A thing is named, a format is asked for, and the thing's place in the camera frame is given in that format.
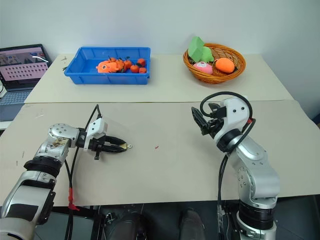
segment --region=red cable tie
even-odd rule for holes
[[[73,190],[71,187],[69,187],[68,201],[69,201],[69,206],[68,206],[69,209],[80,211],[80,209],[77,208],[77,206],[73,204],[74,198],[73,198]]]

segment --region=orange toy fish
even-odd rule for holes
[[[116,62],[102,61],[95,67],[98,70],[98,73],[116,73],[120,69]]]

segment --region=laptop screen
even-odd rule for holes
[[[49,65],[40,44],[0,49],[0,77],[7,90],[34,87]]]

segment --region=laptop keyboard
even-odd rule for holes
[[[0,99],[0,105],[12,105],[12,104],[23,104],[28,97],[30,91],[20,92],[7,92],[3,98]]]

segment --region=white wall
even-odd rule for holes
[[[194,35],[261,53],[309,117],[320,112],[319,0],[0,0],[0,47],[42,43],[52,59],[85,45],[181,54]]]

